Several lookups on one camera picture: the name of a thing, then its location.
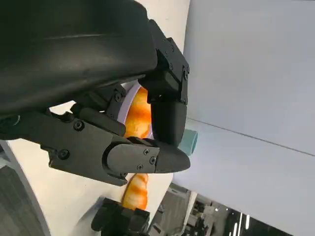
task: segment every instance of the orange object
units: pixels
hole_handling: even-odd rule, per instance
[[[140,87],[126,117],[125,138],[134,136],[144,139],[150,132],[151,106],[147,103],[148,91]]]
[[[135,210],[145,210],[148,203],[148,174],[135,174],[123,197],[123,207]]]

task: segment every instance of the white panel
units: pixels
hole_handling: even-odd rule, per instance
[[[188,120],[190,169],[174,182],[294,236],[314,235],[315,158]]]
[[[315,154],[315,1],[194,0],[190,118]]]

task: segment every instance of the white surface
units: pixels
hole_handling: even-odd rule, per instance
[[[315,154],[315,2],[192,0],[190,118]]]
[[[140,0],[139,2],[147,8],[149,17],[159,24],[165,35],[173,37],[178,47],[183,50],[189,0]],[[62,114],[71,104],[71,102],[63,104],[52,111]],[[0,141],[0,143],[15,165],[30,195],[46,235],[49,233],[41,216],[41,210],[52,236],[95,235],[90,231],[92,215],[86,215],[86,212],[100,197],[119,201],[125,190],[124,187],[50,169],[47,152],[42,151],[37,144],[21,139],[8,143]],[[172,177],[173,174],[149,175],[149,200],[146,210],[152,213],[151,219]]]
[[[198,143],[173,182],[294,236],[314,235],[315,158],[188,120]]]

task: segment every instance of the black bracket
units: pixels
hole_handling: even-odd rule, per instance
[[[166,38],[154,20],[150,29],[157,51],[157,68],[139,83],[145,87],[148,102],[181,102],[188,104],[189,65],[172,38]]]

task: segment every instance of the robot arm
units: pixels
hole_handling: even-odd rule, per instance
[[[45,4],[58,10],[68,7],[49,0]],[[26,33],[20,46],[13,38],[8,47],[13,51],[5,57],[9,51],[4,50],[0,65],[0,138],[38,143],[49,152],[50,167],[114,185],[125,184],[127,173],[189,168],[189,158],[177,149],[186,122],[189,65],[175,42],[133,0],[72,4],[95,11],[97,22],[87,26],[78,20],[83,31],[100,28],[106,33],[53,38],[39,29],[34,35]],[[75,26],[69,31],[77,30]],[[117,83],[135,79],[148,90],[155,140],[126,139],[125,126],[116,121],[126,95]],[[69,100],[76,101],[72,113],[50,112],[50,106]]]

